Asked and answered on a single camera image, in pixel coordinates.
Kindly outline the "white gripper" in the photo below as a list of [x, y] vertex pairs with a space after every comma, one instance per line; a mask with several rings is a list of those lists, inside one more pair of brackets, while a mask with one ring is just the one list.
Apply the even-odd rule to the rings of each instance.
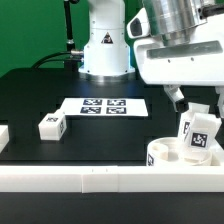
[[164, 85], [176, 112], [188, 110], [180, 85], [216, 86], [224, 118], [224, 13], [205, 18], [198, 7], [153, 14], [142, 8], [127, 32], [141, 78]]

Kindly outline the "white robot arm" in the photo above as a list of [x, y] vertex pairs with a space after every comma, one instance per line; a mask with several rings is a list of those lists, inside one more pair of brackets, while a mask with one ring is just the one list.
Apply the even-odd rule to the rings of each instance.
[[162, 85], [177, 111], [188, 104], [182, 86], [213, 86], [224, 118], [224, 3], [215, 0], [140, 0], [124, 21], [124, 0], [87, 0], [90, 38], [79, 72], [104, 82], [134, 69], [148, 85]]

